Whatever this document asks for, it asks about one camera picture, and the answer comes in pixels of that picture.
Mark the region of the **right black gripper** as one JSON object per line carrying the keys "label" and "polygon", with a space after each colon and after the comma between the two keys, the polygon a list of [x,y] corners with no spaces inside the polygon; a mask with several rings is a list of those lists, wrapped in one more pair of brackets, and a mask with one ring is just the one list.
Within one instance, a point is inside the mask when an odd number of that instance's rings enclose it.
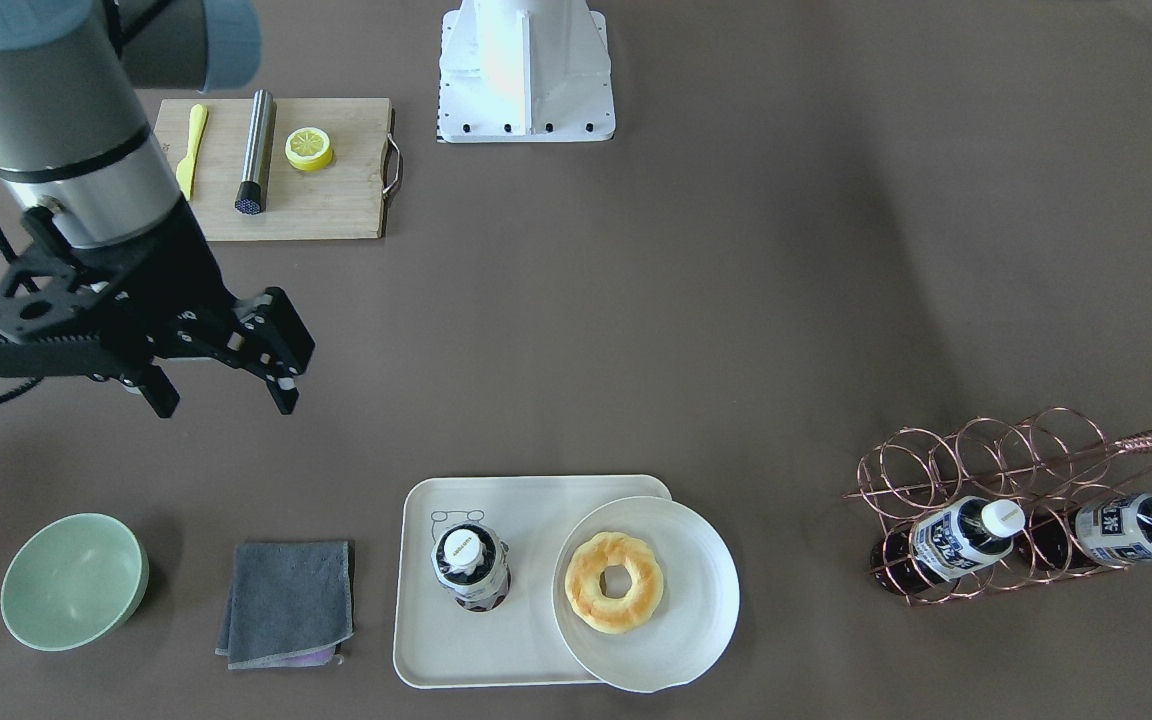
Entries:
{"label": "right black gripper", "polygon": [[22,223],[33,243],[0,282],[0,377],[141,373],[141,395],[168,419],[179,391],[152,361],[210,357],[265,378],[279,414],[293,414],[314,338],[278,287],[252,300],[225,287],[187,200],[94,249],[68,245],[46,206]]}

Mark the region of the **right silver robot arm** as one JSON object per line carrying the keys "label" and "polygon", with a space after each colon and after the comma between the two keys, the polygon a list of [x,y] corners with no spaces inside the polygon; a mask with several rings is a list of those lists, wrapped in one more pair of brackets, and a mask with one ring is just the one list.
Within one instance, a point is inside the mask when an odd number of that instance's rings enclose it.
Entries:
{"label": "right silver robot arm", "polygon": [[0,1],[0,181],[31,238],[0,281],[0,378],[118,381],[168,418],[157,361],[207,357],[291,414],[314,340],[280,288],[225,286],[137,94],[260,61],[250,1]]}

